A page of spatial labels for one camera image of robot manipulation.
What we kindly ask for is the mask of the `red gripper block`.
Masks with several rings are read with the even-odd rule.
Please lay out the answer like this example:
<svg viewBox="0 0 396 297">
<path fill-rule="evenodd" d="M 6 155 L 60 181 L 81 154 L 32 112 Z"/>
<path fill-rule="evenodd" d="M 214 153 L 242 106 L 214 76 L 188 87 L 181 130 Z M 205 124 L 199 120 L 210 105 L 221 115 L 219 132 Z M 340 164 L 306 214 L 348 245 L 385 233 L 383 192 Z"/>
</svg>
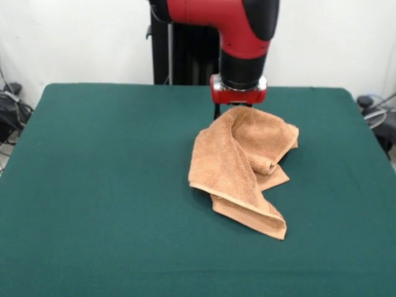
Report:
<svg viewBox="0 0 396 297">
<path fill-rule="evenodd" d="M 210 89 L 212 100 L 215 103 L 213 119 L 216 120 L 220 115 L 220 105 L 246 104 L 252 108 L 255 104 L 261 104 L 267 95 L 267 79 L 262 76 L 256 87 L 252 90 L 234 90 L 226 87 L 219 75 L 210 77 Z"/>
</svg>

